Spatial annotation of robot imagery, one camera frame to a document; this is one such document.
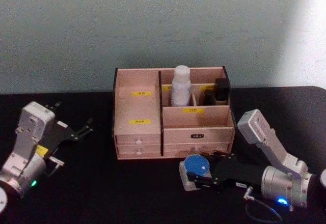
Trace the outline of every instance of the black table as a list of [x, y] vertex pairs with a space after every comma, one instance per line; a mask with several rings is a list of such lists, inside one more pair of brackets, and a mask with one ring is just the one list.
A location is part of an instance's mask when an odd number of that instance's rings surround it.
[[[180, 159], [117, 161], [111, 138], [111, 93], [23, 94], [0, 96], [0, 163], [14, 142], [21, 108], [31, 101], [62, 108], [57, 119], [79, 129], [94, 119], [94, 132], [76, 146], [59, 148], [66, 164], [10, 209], [7, 223], [253, 223], [245, 213], [242, 189], [217, 194], [186, 192]], [[312, 173], [326, 167], [326, 91], [316, 87], [233, 89], [235, 119], [254, 108], [262, 111], [287, 149]], [[267, 166], [255, 146], [238, 134], [233, 150], [243, 162]], [[322, 211], [287, 208], [264, 200], [284, 223], [325, 223]]]

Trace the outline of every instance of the gray wall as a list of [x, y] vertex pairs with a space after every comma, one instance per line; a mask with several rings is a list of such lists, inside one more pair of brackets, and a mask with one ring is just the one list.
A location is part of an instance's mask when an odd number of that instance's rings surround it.
[[115, 67], [179, 64], [225, 65], [234, 87], [318, 85], [280, 73], [299, 3], [1, 0], [0, 92], [110, 90]]

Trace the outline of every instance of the cable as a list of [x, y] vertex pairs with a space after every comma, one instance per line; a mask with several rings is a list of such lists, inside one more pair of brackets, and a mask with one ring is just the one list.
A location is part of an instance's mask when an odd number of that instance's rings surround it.
[[268, 206], [267, 204], [265, 204], [265, 203], [263, 203], [263, 202], [261, 202], [261, 201], [259, 201], [257, 199], [253, 199], [252, 201], [257, 202], [258, 204], [261, 204], [262, 206], [266, 207], [268, 210], [270, 210], [272, 213], [274, 213], [278, 217], [279, 220], [263, 220], [263, 219], [255, 218], [254, 216], [252, 216], [249, 213], [249, 211], [248, 211], [249, 203], [246, 203], [246, 214], [250, 219], [261, 222], [261, 223], [281, 223], [281, 222], [283, 222], [282, 217], [272, 207]]

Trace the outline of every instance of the blue circular object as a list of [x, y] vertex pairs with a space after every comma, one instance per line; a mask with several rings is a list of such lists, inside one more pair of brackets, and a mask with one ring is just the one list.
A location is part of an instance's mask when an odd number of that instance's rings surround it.
[[209, 172], [209, 162], [205, 157], [194, 154], [184, 160], [184, 168], [187, 172], [205, 176]]

